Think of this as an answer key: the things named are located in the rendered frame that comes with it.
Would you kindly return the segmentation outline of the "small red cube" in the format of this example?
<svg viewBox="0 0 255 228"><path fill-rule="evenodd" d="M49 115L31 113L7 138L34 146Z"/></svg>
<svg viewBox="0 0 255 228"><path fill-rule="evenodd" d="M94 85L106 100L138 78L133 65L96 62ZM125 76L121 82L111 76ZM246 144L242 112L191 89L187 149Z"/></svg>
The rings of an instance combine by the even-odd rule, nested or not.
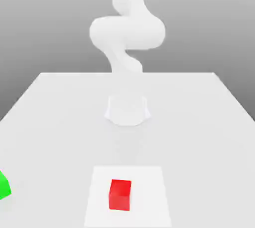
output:
<svg viewBox="0 0 255 228"><path fill-rule="evenodd" d="M109 209L130 210L131 181L112 179L109 190Z"/></svg>

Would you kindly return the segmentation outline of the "small green cube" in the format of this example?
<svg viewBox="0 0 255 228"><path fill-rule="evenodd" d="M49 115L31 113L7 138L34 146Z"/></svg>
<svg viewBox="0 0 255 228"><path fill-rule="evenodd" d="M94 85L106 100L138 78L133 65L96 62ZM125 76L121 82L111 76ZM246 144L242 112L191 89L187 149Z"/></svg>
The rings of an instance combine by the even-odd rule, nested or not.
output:
<svg viewBox="0 0 255 228"><path fill-rule="evenodd" d="M11 188L8 179L0 171L0 200L6 198L9 195L11 195Z"/></svg>

